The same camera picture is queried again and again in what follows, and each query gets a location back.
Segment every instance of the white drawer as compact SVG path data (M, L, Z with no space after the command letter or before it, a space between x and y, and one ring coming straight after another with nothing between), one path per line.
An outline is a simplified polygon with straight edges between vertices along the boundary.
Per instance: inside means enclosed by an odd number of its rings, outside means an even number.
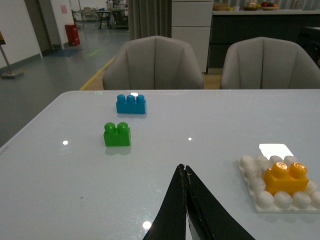
M173 2L172 27L210 27L212 1Z
M203 73L207 71L210 27L172 27L171 37L189 43Z

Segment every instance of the gray curtain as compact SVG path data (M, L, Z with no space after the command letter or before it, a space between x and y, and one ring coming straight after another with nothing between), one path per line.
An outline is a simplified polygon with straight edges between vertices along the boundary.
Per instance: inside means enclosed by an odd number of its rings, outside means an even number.
M130 40L171 37L172 0L127 0Z

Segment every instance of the floor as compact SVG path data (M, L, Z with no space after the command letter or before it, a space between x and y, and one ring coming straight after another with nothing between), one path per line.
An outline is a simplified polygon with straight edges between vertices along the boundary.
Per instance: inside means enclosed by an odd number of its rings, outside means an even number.
M129 40L128 29L98 29L92 22L78 32L80 45L70 47L76 54L47 55L14 69L24 73L17 79L0 78L0 147L60 94L79 90Z

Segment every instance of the countertop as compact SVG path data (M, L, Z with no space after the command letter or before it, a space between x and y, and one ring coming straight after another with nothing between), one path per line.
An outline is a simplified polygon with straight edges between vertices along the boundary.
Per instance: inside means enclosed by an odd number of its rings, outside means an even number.
M256 11L212 11L212 15L316 15L320 14L320 10L256 10Z

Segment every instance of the white wall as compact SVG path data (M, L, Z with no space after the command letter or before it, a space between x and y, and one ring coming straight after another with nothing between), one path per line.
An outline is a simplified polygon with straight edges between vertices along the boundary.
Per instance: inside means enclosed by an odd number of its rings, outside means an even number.
M41 53L24 0L1 0L0 30L6 43L2 48L10 64ZM0 53L0 68L6 66Z
M56 21L56 26L60 35L61 44L63 45L68 42L65 25L74 23L74 19L71 13L71 6L69 0L51 0L51 5ZM61 5L66 5L67 14L62 13Z

